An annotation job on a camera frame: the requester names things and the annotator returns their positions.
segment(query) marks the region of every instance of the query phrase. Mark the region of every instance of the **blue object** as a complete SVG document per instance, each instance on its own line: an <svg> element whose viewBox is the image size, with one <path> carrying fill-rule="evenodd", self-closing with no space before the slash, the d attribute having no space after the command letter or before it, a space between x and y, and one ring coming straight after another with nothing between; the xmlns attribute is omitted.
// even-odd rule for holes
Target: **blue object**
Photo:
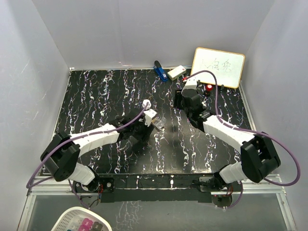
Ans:
<svg viewBox="0 0 308 231"><path fill-rule="evenodd" d="M159 75L160 79L163 82L166 82L168 80L165 71L163 70L161 64L157 60L154 62L154 70L156 71L156 73Z"/></svg>

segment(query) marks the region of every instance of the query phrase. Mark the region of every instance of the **white basket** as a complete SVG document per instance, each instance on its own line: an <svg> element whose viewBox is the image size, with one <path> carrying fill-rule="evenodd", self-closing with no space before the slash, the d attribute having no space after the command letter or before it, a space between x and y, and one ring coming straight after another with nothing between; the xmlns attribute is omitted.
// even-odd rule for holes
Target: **white basket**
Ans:
<svg viewBox="0 0 308 231"><path fill-rule="evenodd" d="M80 226L85 218L88 218L93 222L99 222L100 224L102 224L102 231L112 231L111 226L105 219L82 207L72 207L62 213L51 231L78 231L78 228L72 229L72 227L78 225Z"/></svg>

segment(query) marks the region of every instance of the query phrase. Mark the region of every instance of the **whiteboard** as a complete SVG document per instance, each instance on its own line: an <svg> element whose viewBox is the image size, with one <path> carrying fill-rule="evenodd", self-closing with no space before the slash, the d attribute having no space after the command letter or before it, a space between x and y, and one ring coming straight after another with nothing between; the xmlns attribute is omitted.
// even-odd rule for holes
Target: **whiteboard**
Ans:
<svg viewBox="0 0 308 231"><path fill-rule="evenodd" d="M238 88L244 61L243 54L198 47L194 54L191 74L208 70L214 73L219 86L223 84L228 88ZM195 77L202 83L215 84L214 78L209 73L201 73Z"/></svg>

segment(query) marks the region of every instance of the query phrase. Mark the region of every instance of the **gray wall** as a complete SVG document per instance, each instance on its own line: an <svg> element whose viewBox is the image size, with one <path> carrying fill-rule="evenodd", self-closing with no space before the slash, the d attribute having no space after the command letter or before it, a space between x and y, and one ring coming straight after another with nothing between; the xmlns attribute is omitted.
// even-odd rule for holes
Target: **gray wall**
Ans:
<svg viewBox="0 0 308 231"><path fill-rule="evenodd" d="M13 231L69 69L31 0L0 0L0 230Z"/></svg>
<svg viewBox="0 0 308 231"><path fill-rule="evenodd" d="M308 219L308 2L276 1L246 54L242 80L258 130L283 141L301 163L298 184L287 187L296 225ZM295 164L279 149L284 182L295 178Z"/></svg>
<svg viewBox="0 0 308 231"><path fill-rule="evenodd" d="M68 66L98 69L192 65L197 47L246 53L274 1L33 2Z"/></svg>

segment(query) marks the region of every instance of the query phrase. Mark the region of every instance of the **small white box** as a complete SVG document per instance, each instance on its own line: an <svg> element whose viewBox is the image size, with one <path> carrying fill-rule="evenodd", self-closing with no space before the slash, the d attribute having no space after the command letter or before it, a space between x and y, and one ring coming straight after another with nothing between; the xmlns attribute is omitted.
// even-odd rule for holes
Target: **small white box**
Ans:
<svg viewBox="0 0 308 231"><path fill-rule="evenodd" d="M186 69L183 66L178 66L174 68L173 70L168 72L169 78L173 81L180 77L181 75L184 75L186 73Z"/></svg>

